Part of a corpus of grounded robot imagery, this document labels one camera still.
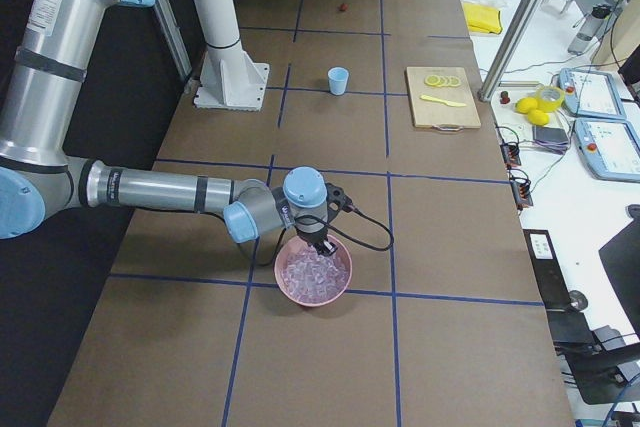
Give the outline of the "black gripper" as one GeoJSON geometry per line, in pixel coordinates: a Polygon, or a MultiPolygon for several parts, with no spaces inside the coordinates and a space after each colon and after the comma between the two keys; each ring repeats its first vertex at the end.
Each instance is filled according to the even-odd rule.
{"type": "Polygon", "coordinates": [[[328,228],[315,219],[298,219],[295,222],[297,235],[312,245],[319,255],[334,255],[337,246],[327,240],[328,228]]]}

